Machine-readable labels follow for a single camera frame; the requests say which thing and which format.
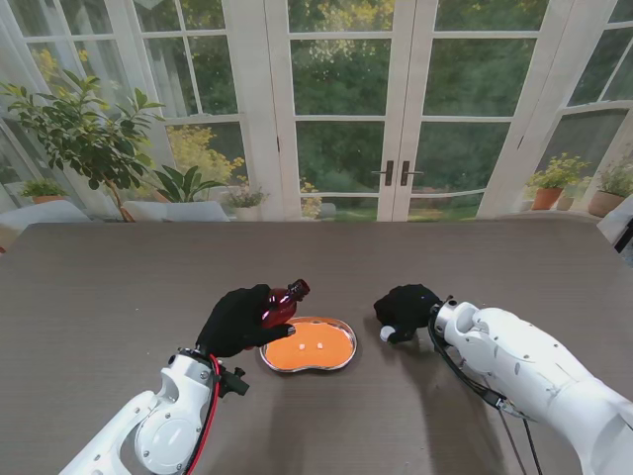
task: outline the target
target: white pot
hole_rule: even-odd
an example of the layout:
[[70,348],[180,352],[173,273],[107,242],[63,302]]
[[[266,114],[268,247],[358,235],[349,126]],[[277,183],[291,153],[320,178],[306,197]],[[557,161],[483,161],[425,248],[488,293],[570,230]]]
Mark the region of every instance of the white pot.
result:
[[235,216],[238,221],[259,221],[259,213],[256,206],[252,208],[235,208]]

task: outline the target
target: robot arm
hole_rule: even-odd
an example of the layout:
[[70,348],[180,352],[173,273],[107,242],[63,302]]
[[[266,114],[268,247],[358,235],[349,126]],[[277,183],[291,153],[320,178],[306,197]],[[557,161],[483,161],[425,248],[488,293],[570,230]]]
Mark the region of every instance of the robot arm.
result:
[[584,475],[630,473],[633,404],[593,377],[559,341],[510,312],[452,300],[430,324],[505,395],[500,409],[562,434]]
[[134,437],[139,463],[157,475],[189,473],[200,452],[201,437],[211,423],[201,420],[210,404],[212,414],[218,397],[227,392],[243,395],[248,385],[243,371],[227,372],[213,359],[196,350],[182,349],[161,371],[158,394],[145,391],[131,399],[61,471],[61,475],[130,475],[121,461],[121,447]]

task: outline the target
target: table surface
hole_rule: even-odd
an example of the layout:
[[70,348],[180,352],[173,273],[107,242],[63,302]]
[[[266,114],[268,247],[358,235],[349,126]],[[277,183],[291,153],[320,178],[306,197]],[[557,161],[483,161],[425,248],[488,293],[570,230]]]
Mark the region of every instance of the table surface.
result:
[[[56,473],[128,399],[159,389],[225,292],[300,277],[313,292],[299,314],[351,325],[355,358],[285,376],[256,351],[227,360],[250,390],[221,401],[196,473],[524,473],[500,415],[422,333],[379,341],[372,305],[404,283],[516,313],[633,398],[633,273],[590,224],[38,225],[0,260],[0,472]],[[521,423],[505,420],[536,473]],[[563,440],[533,432],[544,473],[580,473]]]

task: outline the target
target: french door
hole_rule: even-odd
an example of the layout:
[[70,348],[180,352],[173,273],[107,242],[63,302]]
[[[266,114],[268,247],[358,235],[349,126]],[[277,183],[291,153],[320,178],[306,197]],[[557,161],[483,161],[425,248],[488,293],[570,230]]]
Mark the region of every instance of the french door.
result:
[[266,0],[286,218],[475,218],[572,4]]

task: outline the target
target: black glove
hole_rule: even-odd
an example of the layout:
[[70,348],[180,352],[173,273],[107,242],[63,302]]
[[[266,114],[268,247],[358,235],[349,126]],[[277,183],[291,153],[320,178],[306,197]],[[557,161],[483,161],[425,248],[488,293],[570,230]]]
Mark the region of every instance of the black glove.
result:
[[271,329],[261,326],[268,294],[270,287],[265,284],[228,292],[211,311],[196,345],[205,354],[228,358],[250,346],[263,346],[293,334],[295,328],[292,325],[278,325]]
[[421,284],[399,286],[374,304],[376,317],[381,324],[396,331],[389,336],[389,343],[409,341],[416,329],[428,326],[431,308],[442,304],[433,292]]

